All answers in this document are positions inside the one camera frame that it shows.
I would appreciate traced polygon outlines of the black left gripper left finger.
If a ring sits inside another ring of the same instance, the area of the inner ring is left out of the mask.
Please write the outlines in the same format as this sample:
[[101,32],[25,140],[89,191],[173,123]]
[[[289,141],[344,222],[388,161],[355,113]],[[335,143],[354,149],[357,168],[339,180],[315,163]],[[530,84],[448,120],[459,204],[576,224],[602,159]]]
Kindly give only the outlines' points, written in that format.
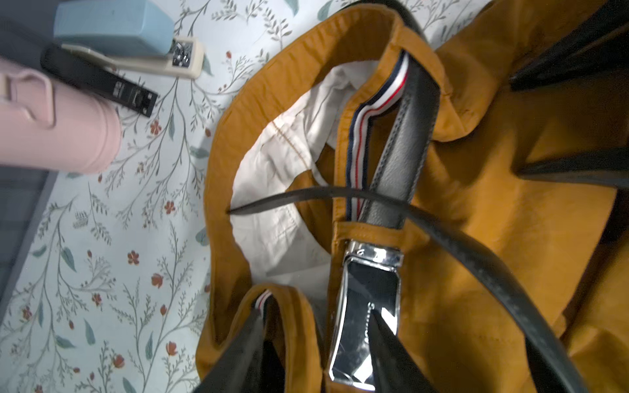
[[264,328],[262,313],[254,309],[237,337],[193,392],[260,392]]

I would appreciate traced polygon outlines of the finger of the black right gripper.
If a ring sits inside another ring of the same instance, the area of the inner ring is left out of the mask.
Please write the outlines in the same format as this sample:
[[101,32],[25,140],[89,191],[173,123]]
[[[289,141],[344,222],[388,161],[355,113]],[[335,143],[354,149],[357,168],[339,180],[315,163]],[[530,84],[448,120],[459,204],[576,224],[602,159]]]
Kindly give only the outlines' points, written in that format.
[[532,181],[628,189],[628,147],[539,160],[524,165],[515,174],[519,178]]
[[628,2],[607,1],[598,11],[509,79],[529,90],[628,67]]

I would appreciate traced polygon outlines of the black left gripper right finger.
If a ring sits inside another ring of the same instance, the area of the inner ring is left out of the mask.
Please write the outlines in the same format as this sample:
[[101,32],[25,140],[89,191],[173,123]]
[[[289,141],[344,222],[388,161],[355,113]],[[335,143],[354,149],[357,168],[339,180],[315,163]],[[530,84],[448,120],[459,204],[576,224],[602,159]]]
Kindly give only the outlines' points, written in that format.
[[378,311],[370,311],[368,338],[376,392],[436,392]]

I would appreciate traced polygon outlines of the mustard brown trousers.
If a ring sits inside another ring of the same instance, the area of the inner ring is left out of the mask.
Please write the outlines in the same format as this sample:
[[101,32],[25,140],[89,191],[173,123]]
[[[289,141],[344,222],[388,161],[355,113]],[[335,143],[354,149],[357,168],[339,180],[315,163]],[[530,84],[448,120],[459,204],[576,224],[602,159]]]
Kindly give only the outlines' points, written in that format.
[[221,117],[201,392],[625,392],[628,4],[358,1]]

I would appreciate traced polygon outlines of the black leather belt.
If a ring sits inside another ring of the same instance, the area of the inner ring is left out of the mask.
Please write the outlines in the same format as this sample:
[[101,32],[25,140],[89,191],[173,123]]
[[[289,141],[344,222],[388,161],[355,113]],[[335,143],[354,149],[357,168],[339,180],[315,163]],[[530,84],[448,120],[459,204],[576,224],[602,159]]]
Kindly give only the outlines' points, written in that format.
[[219,123],[206,184],[203,378],[249,314],[265,319],[260,392],[362,392],[370,306],[436,391],[583,392],[563,310],[611,193],[514,158],[568,143],[566,110],[501,84],[557,2],[502,1],[434,52],[398,2],[342,8],[281,51]]

